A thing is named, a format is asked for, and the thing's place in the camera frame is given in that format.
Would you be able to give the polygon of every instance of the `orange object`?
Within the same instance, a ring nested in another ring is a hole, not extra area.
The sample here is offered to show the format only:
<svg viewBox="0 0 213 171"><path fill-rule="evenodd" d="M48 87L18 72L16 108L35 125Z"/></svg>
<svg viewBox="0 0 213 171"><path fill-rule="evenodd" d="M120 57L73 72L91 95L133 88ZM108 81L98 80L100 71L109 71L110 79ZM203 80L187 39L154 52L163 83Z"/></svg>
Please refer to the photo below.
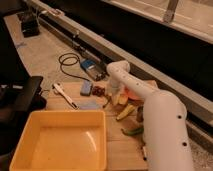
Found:
<svg viewBox="0 0 213 171"><path fill-rule="evenodd" d="M140 98L133 91L129 90L126 87L124 88L124 92L127 94L129 99L131 99L131 100L140 100Z"/></svg>
<svg viewBox="0 0 213 171"><path fill-rule="evenodd" d="M30 114L10 171L105 170L103 111L37 111Z"/></svg>

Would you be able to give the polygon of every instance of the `metal tool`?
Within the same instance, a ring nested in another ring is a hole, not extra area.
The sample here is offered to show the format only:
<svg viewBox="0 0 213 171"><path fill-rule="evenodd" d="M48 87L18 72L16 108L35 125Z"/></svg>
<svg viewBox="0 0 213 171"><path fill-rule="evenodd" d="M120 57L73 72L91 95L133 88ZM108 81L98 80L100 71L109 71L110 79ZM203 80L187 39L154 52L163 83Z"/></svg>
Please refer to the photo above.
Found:
<svg viewBox="0 0 213 171"><path fill-rule="evenodd" d="M55 88L55 90L57 90L57 92L59 94L61 94L62 97L64 97L64 99L70 104L70 106L72 106L74 109L79 109L79 107L74 103L74 101L71 99L71 97L69 97L60 87L60 85L58 83L54 83L53 84L53 88Z"/></svg>

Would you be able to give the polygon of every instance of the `small box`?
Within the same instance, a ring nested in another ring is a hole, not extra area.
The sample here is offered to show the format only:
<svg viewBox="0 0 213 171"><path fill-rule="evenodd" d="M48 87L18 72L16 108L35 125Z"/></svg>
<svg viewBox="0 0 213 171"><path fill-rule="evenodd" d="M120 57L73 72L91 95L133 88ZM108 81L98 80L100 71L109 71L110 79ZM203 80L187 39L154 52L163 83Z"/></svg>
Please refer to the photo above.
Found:
<svg viewBox="0 0 213 171"><path fill-rule="evenodd" d="M99 110L31 113L10 165L10 171L105 169L105 113Z"/></svg>

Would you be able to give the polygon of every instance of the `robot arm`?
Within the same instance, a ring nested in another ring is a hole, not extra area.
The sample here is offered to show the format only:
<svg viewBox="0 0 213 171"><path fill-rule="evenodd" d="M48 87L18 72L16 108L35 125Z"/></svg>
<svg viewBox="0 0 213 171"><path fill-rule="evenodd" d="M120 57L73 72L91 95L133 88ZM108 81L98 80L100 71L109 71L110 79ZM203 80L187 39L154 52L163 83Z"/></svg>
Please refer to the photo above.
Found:
<svg viewBox="0 0 213 171"><path fill-rule="evenodd" d="M107 66L108 91L116 93L120 85L144 100L144 134L150 171L194 171L185 124L185 105L173 93L157 89L130 75L127 61Z"/></svg>

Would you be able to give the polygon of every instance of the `blue object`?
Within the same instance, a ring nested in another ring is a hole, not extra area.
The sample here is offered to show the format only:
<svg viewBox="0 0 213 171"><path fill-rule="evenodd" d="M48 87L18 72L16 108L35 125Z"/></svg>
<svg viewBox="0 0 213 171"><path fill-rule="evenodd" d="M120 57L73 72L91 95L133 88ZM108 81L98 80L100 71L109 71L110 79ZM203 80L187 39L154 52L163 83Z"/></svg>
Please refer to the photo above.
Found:
<svg viewBox="0 0 213 171"><path fill-rule="evenodd" d="M90 81L84 81L81 87L80 94L82 96L90 96L92 90L92 83Z"/></svg>

